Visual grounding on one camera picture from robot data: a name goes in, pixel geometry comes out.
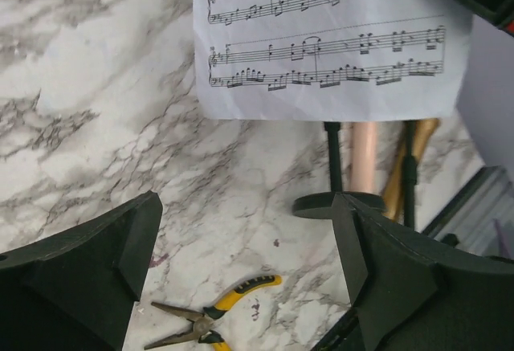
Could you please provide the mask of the white sheet music page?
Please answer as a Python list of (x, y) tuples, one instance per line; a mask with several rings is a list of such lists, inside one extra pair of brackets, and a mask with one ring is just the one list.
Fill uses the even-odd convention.
[(445, 116), (472, 20), (452, 0), (194, 0), (198, 98), (219, 120)]

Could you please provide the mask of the gold toy microphone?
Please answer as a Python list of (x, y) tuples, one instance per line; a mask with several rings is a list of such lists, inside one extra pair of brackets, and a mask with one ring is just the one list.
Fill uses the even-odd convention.
[(440, 126), (438, 118), (404, 122), (398, 154), (383, 191), (384, 215), (394, 222), (403, 216), (403, 225), (415, 226), (415, 186), (418, 183), (418, 163), (428, 141)]

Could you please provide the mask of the yellow handled pliers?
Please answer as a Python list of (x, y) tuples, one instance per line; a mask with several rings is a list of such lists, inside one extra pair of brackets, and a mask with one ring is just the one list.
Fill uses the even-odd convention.
[(201, 312), (188, 308), (180, 308), (166, 303), (153, 301), (151, 305), (191, 323), (189, 330), (169, 335), (144, 347), (144, 350), (156, 349), (169, 345), (196, 341), (199, 344), (211, 345), (214, 350), (230, 350), (224, 338), (213, 329), (214, 323), (229, 312), (244, 296), (260, 288), (282, 284), (280, 275), (261, 275), (248, 279), (233, 287), (214, 305), (204, 307)]

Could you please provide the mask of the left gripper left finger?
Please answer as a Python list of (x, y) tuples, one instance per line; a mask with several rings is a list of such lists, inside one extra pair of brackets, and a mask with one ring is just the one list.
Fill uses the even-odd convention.
[(147, 192), (1, 255), (3, 350), (120, 350), (163, 205)]

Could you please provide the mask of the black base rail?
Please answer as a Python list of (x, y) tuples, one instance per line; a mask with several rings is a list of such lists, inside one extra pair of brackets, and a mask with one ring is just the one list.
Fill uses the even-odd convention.
[(501, 166), (484, 166), (422, 233), (480, 256), (513, 258), (513, 181)]

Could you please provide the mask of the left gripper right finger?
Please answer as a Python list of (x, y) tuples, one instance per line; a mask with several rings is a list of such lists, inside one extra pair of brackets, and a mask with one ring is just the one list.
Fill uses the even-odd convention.
[(332, 226), (351, 307), (319, 350), (510, 350), (513, 262), (390, 221), (347, 194)]

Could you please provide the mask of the black mic stand front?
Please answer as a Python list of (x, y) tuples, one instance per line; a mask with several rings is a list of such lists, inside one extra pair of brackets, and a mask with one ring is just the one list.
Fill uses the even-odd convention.
[(438, 118), (406, 122), (404, 137), (406, 152), (402, 167), (403, 225), (412, 230), (415, 229), (415, 186), (418, 183), (418, 161), (440, 123)]

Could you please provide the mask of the pink toy microphone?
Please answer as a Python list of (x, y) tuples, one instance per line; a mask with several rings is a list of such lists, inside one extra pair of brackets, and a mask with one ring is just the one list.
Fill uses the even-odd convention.
[(377, 122), (354, 123), (352, 143), (350, 189), (352, 191), (374, 194)]

